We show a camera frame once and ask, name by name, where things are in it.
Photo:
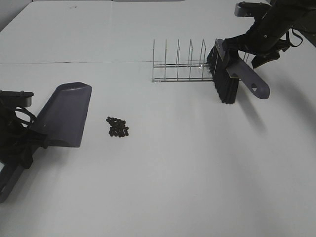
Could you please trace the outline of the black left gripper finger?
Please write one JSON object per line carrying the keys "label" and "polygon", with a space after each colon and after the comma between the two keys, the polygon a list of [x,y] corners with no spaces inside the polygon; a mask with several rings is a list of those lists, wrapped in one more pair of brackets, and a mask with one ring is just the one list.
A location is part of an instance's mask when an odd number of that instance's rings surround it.
{"label": "black left gripper finger", "polygon": [[18,163],[24,168],[29,169],[33,164],[32,147],[26,146],[18,153]]}
{"label": "black left gripper finger", "polygon": [[46,149],[48,147],[48,135],[33,130],[27,132],[26,141],[29,145]]}

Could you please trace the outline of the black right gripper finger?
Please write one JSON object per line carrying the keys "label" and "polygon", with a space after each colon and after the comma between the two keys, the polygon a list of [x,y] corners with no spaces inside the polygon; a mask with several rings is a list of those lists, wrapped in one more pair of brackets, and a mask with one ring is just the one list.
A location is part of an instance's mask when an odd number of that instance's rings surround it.
{"label": "black right gripper finger", "polygon": [[225,51],[231,49],[243,52],[257,52],[257,48],[252,44],[253,36],[252,33],[245,33],[236,37],[226,38],[223,41],[223,49]]}
{"label": "black right gripper finger", "polygon": [[258,50],[251,50],[251,53],[255,55],[255,57],[251,61],[251,65],[253,68],[258,68],[268,62],[278,60],[280,58],[280,49],[273,49],[267,52],[260,52]]}

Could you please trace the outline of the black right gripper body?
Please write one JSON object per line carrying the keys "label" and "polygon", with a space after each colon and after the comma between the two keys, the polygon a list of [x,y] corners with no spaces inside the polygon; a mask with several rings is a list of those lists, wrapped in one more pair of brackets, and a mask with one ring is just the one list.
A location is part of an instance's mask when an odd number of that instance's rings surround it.
{"label": "black right gripper body", "polygon": [[261,20],[247,32],[247,49],[254,55],[265,55],[287,47],[280,38],[300,17],[299,0],[277,0]]}

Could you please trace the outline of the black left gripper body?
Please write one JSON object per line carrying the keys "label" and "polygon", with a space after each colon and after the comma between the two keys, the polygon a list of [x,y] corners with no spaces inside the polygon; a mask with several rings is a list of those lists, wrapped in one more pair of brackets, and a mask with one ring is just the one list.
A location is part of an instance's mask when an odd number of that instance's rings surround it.
{"label": "black left gripper body", "polygon": [[26,127],[16,115],[16,110],[0,102],[0,161],[20,163],[20,154],[26,144]]}

